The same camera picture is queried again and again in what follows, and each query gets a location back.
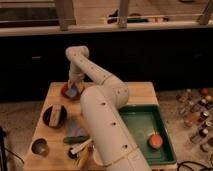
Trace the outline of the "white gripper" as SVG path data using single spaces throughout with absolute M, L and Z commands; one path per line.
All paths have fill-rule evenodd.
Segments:
M 83 83 L 84 74 L 83 73 L 69 73 L 68 87 L 71 88 L 73 85 L 79 86 Z

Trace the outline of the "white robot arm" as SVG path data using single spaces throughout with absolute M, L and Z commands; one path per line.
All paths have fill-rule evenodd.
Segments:
M 107 171 L 151 171 L 118 110 L 129 99 L 126 83 L 88 59 L 86 46 L 66 49 L 69 81 L 80 83 L 86 74 L 94 85 L 80 96 L 80 107 Z

